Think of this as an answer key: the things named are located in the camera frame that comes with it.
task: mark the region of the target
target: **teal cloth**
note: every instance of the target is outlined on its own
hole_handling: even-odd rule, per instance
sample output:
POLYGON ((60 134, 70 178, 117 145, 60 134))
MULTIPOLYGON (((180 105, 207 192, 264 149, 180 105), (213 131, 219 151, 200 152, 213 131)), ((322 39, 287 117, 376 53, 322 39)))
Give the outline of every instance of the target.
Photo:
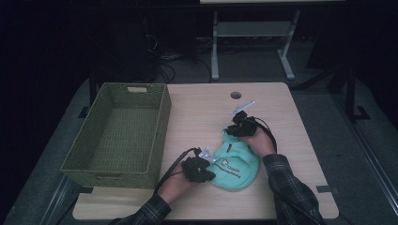
POLYGON ((260 157, 252 152, 248 144, 226 133, 214 158, 217 160, 207 167, 216 174, 210 183, 227 189, 245 188, 251 184, 260 164, 260 157))

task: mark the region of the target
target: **wooden table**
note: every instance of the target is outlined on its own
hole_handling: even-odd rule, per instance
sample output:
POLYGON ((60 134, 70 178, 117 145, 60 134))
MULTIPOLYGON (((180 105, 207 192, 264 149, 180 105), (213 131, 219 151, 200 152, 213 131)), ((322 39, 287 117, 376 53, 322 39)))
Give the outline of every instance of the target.
MULTIPOLYGON (((231 125, 229 113, 254 100, 245 110, 266 121, 278 143, 278 153, 289 158, 295 176, 315 193, 324 218, 339 211, 330 192, 316 187, 328 183, 302 124, 295 102, 284 83, 169 84, 172 110, 164 146, 161 175, 176 158, 191 147, 209 147, 214 153, 222 144, 222 129, 231 125), (232 99, 232 92, 241 99, 232 99)), ((73 210, 76 219, 123 218, 136 212, 153 190, 95 187, 80 194, 73 210)), ((276 218, 267 173, 260 167, 255 181, 238 191, 201 184, 171 205, 167 219, 272 219, 276 218)))

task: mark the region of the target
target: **gray floor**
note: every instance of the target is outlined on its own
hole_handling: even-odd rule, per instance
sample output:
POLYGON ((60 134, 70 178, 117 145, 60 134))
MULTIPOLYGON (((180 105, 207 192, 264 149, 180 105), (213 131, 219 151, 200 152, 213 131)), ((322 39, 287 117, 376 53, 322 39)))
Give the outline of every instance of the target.
MULTIPOLYGON (((275 44, 235 54, 221 54, 221 77, 217 83, 283 82, 294 86, 320 72, 307 69, 312 43, 295 42, 288 54, 297 78, 290 82, 283 75, 275 44)), ((209 65, 209 54, 198 56, 209 65)), ((179 60, 168 64, 176 70, 175 83, 207 83, 209 74, 203 63, 179 60)), ((160 76, 156 82, 162 83, 160 76)), ((371 120, 350 123, 342 110, 340 95, 330 94, 329 78, 302 91, 292 91, 302 121, 307 129, 322 170, 333 188, 341 215, 328 224, 398 224, 383 188, 367 160, 365 145, 372 148, 391 183, 398 187, 396 173, 398 132, 375 104, 370 91, 357 82, 357 105, 363 106, 371 120)), ((82 189, 66 179, 59 168, 84 119, 81 109, 89 104, 88 82, 82 84, 49 141, 36 169, 32 172, 5 224, 106 224, 107 221, 77 221, 68 210, 82 189)))

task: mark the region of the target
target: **basket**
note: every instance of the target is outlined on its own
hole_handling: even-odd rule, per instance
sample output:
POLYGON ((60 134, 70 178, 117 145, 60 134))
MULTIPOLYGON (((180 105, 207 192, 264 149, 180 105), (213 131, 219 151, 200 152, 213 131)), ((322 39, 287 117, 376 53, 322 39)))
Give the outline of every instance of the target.
POLYGON ((105 83, 61 172, 85 187, 154 188, 171 105, 166 84, 105 83))

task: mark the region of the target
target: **plaid shirt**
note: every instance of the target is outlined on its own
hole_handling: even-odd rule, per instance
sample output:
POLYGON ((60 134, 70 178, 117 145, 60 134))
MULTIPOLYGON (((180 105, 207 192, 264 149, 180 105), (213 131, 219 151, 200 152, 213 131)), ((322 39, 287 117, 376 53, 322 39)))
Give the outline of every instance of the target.
MULTIPOLYGON (((316 223, 326 224, 319 213, 319 203, 314 193, 293 175, 285 156, 268 155, 263 157, 263 162, 267 169, 269 186, 275 194, 278 224, 314 224, 299 213, 299 210, 311 215, 316 223)), ((110 225, 161 224, 170 212, 170 206, 159 195, 154 195, 137 213, 115 219, 110 225)))

